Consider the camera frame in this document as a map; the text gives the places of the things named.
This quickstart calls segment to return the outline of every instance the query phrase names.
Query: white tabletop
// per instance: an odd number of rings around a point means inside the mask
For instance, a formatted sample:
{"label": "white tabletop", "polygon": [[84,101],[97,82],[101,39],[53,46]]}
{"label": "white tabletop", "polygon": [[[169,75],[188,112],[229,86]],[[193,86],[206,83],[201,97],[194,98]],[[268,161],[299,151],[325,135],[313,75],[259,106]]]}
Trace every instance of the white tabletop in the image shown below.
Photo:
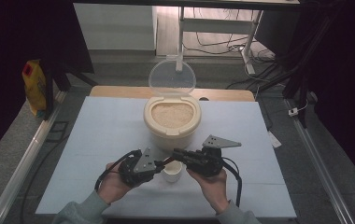
{"label": "white tabletop", "polygon": [[[105,165],[126,152],[156,147],[143,121],[146,99],[87,97],[64,152],[38,206],[37,214],[56,214],[67,203],[81,203],[93,191]],[[201,149],[210,135],[242,143],[225,148],[243,180],[241,209],[257,217],[296,217],[257,103],[200,102],[202,120],[187,149]],[[228,173],[227,194],[235,200],[236,180]],[[198,184],[184,170],[175,184],[161,175],[133,189],[105,212],[106,217],[214,217]]]}

